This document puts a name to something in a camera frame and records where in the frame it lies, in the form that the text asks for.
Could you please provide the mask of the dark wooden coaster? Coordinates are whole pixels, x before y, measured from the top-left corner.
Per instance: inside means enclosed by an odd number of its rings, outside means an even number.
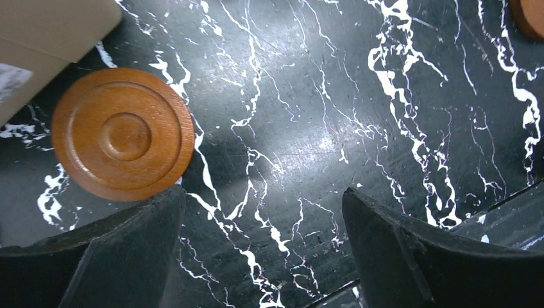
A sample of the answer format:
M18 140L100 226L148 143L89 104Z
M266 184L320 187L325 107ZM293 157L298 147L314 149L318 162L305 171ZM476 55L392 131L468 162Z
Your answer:
M543 0L508 0L508 3L518 30L543 42Z

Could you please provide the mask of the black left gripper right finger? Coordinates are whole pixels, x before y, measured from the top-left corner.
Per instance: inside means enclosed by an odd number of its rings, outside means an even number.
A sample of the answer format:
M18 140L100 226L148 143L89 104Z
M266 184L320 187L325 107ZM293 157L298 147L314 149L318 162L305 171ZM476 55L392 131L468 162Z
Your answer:
M348 188L342 212L365 307L542 307L543 254L475 241Z

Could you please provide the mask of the brown wooden coaster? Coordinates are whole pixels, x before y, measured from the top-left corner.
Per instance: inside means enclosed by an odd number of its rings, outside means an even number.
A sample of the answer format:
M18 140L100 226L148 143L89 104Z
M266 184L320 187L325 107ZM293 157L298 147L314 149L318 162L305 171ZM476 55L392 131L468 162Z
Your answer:
M58 100L51 142L83 189L114 201L139 201L172 186L195 145L192 117L167 83L131 68L102 69Z

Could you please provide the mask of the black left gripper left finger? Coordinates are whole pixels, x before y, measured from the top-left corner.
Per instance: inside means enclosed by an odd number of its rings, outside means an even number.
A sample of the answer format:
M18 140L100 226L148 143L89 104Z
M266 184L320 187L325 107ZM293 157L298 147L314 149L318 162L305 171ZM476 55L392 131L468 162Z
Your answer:
M185 196L168 189L88 225L1 249L2 307L158 307Z

